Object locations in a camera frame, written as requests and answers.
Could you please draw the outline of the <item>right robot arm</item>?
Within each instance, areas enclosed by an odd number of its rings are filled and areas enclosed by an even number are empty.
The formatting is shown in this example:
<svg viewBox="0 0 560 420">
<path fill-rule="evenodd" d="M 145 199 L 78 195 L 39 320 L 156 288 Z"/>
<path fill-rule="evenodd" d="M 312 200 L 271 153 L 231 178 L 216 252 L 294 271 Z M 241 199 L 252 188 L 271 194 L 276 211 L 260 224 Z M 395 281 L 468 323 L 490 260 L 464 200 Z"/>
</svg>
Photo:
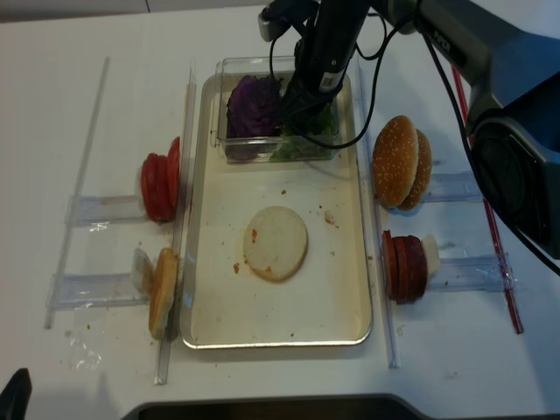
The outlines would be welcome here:
<svg viewBox="0 0 560 420">
<path fill-rule="evenodd" d="M 559 256 L 559 42 L 523 31 L 469 1 L 275 1 L 261 35 L 295 28 L 295 72 L 284 117 L 322 109 L 340 91 L 370 11 L 394 32 L 420 33 L 471 88 L 460 133 L 479 189 L 537 256 Z"/>
</svg>

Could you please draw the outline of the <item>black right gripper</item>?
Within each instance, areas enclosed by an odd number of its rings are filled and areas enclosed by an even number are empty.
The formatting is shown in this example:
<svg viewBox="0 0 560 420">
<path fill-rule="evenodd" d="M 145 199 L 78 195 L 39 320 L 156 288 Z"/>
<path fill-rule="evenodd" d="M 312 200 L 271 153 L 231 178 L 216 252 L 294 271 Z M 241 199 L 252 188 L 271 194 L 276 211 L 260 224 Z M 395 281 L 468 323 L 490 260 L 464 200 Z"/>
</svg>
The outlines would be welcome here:
<svg viewBox="0 0 560 420">
<path fill-rule="evenodd" d="M 317 113 L 341 90 L 356 40 L 370 9 L 368 1 L 322 1 L 302 38 L 296 69 L 280 103 L 289 119 Z"/>
</svg>

